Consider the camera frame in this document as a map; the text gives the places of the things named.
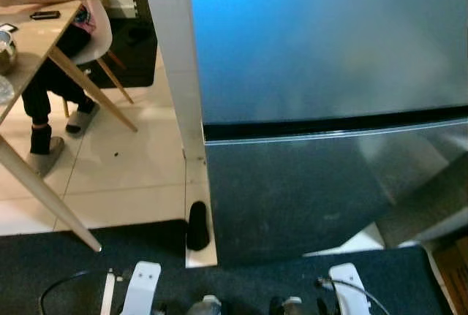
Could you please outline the silver fridge door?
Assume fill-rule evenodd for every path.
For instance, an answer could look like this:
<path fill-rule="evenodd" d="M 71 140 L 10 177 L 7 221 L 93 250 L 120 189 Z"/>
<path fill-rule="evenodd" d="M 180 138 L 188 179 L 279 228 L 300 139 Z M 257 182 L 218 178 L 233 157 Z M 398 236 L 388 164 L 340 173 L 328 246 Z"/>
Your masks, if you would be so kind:
<path fill-rule="evenodd" d="M 461 107 L 467 0 L 191 0 L 204 124 Z"/>
<path fill-rule="evenodd" d="M 415 199 L 467 148 L 465 119 L 207 142 L 220 265 L 340 247 Z"/>

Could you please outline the brown cardboard box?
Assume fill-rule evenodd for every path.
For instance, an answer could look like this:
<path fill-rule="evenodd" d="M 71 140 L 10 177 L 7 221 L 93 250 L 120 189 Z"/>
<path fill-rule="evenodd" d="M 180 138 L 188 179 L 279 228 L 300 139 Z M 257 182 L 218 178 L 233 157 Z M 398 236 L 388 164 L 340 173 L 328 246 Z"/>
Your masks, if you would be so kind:
<path fill-rule="evenodd" d="M 468 232 L 455 232 L 439 240 L 432 259 L 441 275 L 455 315 L 468 315 Z"/>

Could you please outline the grey robot right leg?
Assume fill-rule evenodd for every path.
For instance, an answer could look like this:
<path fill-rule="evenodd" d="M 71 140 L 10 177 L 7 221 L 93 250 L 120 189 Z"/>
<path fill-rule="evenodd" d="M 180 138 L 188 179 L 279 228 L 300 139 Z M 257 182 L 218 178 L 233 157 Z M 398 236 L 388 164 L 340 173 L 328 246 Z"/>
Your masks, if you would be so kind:
<path fill-rule="evenodd" d="M 283 308 L 283 315 L 306 315 L 302 299 L 298 296 L 290 296 L 285 299 L 281 307 Z"/>

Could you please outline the grey robot leg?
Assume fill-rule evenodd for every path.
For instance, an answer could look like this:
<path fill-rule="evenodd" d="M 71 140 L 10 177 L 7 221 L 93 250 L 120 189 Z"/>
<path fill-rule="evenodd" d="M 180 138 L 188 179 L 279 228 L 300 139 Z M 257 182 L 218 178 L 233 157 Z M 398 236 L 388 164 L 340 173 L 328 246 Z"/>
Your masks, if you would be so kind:
<path fill-rule="evenodd" d="M 290 296 L 285 299 L 281 307 L 283 308 L 283 315 L 306 315 L 302 299 L 298 296 Z"/>
<path fill-rule="evenodd" d="M 185 315 L 222 315 L 223 305 L 215 295 L 205 295 L 187 309 Z"/>

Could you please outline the dark carpet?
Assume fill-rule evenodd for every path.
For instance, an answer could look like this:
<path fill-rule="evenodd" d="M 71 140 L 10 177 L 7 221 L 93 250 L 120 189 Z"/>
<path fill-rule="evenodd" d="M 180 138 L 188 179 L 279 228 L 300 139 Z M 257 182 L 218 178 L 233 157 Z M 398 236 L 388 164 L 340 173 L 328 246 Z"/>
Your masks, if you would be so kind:
<path fill-rule="evenodd" d="M 130 278 L 140 261 L 161 266 L 154 306 L 168 314 L 184 314 L 204 295 L 216 295 L 225 315 L 267 315 L 274 296 L 298 296 L 311 313 L 318 300 L 336 311 L 335 294 L 317 287 L 317 279 L 352 264 L 378 299 L 375 313 L 451 315 L 422 248 L 188 268 L 184 233 L 181 219 L 100 228 L 99 254 L 68 231 L 0 236 L 0 315 L 38 315 L 40 298 L 49 315 L 98 315 L 106 272 Z"/>

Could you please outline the black rounded floor stopper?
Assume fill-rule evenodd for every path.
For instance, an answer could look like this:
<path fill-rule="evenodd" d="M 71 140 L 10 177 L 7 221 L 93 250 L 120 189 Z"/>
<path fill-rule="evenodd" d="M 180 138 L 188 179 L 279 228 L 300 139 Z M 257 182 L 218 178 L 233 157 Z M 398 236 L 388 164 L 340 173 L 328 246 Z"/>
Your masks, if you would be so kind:
<path fill-rule="evenodd" d="M 211 242 L 208 231 L 208 208 L 202 201 L 194 202 L 189 209 L 185 242 L 190 251 L 201 251 Z"/>

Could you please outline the grey robot left leg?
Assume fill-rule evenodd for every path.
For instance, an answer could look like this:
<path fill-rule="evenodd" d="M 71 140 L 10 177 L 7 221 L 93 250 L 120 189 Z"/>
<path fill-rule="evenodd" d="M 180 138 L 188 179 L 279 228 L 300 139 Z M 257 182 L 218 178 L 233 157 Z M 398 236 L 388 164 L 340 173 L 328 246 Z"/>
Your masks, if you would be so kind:
<path fill-rule="evenodd" d="M 215 295 L 205 295 L 187 309 L 185 315 L 222 315 L 223 305 Z"/>

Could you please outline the black foam floor mat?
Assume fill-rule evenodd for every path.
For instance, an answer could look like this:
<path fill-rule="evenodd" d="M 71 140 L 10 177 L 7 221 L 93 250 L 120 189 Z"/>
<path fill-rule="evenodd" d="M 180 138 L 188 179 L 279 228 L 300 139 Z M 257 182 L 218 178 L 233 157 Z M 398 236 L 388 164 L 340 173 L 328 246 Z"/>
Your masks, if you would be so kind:
<path fill-rule="evenodd" d="M 101 60 L 107 62 L 125 88 L 151 87 L 158 42 L 153 24 L 140 18 L 111 18 L 110 25 L 113 28 L 110 50 L 123 64 L 117 64 L 108 56 Z"/>

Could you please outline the white chair with wooden legs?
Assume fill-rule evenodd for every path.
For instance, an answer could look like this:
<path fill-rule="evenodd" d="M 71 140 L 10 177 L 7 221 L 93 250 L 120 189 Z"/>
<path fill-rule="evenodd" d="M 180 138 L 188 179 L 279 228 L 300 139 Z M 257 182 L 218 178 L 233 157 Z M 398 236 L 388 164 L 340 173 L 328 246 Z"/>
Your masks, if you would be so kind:
<path fill-rule="evenodd" d="M 100 0 L 84 0 L 81 2 L 86 8 L 87 13 L 94 20 L 96 28 L 91 32 L 89 43 L 85 45 L 81 51 L 70 58 L 74 65 L 86 64 L 86 62 L 96 61 L 98 65 L 103 68 L 103 71 L 113 81 L 113 84 L 118 88 L 124 98 L 130 104 L 134 104 L 131 96 L 124 90 L 116 75 L 110 70 L 106 62 L 102 60 L 104 55 L 108 55 L 117 61 L 117 58 L 111 53 L 110 47 L 113 44 L 113 29 L 111 28 L 110 21 L 107 17 L 106 9 L 101 4 Z"/>

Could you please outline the grey slipper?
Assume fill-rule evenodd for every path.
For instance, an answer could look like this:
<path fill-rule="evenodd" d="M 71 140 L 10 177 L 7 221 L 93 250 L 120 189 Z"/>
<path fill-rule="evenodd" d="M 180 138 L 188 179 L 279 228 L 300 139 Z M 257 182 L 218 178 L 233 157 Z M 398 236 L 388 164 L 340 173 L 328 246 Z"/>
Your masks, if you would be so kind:
<path fill-rule="evenodd" d="M 68 118 L 66 124 L 67 134 L 70 137 L 81 137 L 91 123 L 91 119 L 97 114 L 98 108 L 96 102 L 91 102 L 90 105 L 80 105 Z"/>
<path fill-rule="evenodd" d="M 51 169 L 54 168 L 54 165 L 56 165 L 56 162 L 59 160 L 64 148 L 66 148 L 66 144 L 64 144 L 63 138 L 52 137 L 50 139 L 50 149 L 48 154 L 30 153 L 26 158 L 26 162 L 37 175 L 44 178 L 49 174 Z"/>

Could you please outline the person in pink shirt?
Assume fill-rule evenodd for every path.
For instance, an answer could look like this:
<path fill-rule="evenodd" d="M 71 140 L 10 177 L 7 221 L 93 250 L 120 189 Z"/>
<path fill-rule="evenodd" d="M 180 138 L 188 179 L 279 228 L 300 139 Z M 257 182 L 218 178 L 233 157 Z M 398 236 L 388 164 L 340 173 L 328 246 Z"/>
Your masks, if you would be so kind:
<path fill-rule="evenodd" d="M 76 0 L 0 0 L 0 7 L 16 7 L 24 4 L 56 4 Z M 57 47 L 68 57 L 72 57 L 89 43 L 91 32 L 96 28 L 93 18 L 81 7 L 67 30 L 61 35 Z M 23 94 L 24 111 L 32 118 L 32 134 L 30 153 L 48 154 L 50 149 L 51 127 L 49 114 L 51 112 L 48 92 L 61 96 L 68 102 L 80 105 L 90 105 L 94 100 L 84 94 L 83 88 L 73 82 L 66 72 L 59 69 L 52 61 L 45 61 L 34 75 Z"/>

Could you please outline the black phone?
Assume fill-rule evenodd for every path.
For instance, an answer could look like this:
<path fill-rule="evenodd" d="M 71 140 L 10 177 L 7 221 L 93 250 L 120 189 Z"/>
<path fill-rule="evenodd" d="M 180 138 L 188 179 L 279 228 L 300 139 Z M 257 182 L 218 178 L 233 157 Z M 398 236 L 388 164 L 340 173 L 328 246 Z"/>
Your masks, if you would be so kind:
<path fill-rule="evenodd" d="M 29 16 L 31 20 L 58 20 L 61 17 L 59 11 L 37 11 Z"/>

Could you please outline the wooden table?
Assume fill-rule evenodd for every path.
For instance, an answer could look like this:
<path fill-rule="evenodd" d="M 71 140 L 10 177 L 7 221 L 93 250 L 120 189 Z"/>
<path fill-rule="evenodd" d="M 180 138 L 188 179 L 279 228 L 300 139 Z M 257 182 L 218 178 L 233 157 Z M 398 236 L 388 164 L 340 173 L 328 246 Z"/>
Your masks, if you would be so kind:
<path fill-rule="evenodd" d="M 47 58 L 50 58 L 51 61 L 56 62 L 59 69 L 66 72 L 76 84 L 87 91 L 87 94 L 100 107 L 107 109 L 115 118 L 120 119 L 132 132 L 137 131 L 137 126 L 131 119 L 56 45 L 61 34 L 70 26 L 82 3 L 81 1 L 68 1 L 44 6 L 20 5 L 19 7 L 0 8 L 0 24 L 11 23 L 18 28 L 12 33 L 18 51 L 17 64 L 11 72 L 0 75 L 0 85 L 4 82 L 10 85 L 9 100 L 0 102 L 0 124 L 20 97 L 21 91 L 30 83 L 37 69 Z M 31 20 L 29 17 L 37 11 L 56 10 L 61 13 L 58 20 Z M 64 222 L 84 244 L 95 252 L 102 251 L 102 245 L 83 222 L 61 201 L 59 195 L 44 182 L 44 179 L 17 154 L 3 135 L 0 135 L 0 165 L 4 166 L 44 207 Z"/>

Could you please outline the metal pot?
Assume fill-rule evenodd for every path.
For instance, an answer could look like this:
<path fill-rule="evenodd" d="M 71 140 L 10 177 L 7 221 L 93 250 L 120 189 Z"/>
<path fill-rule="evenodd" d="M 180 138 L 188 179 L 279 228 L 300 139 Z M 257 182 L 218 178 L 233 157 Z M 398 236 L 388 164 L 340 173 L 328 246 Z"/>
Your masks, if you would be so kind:
<path fill-rule="evenodd" d="M 17 45 L 10 32 L 0 31 L 0 75 L 11 72 L 17 64 Z"/>

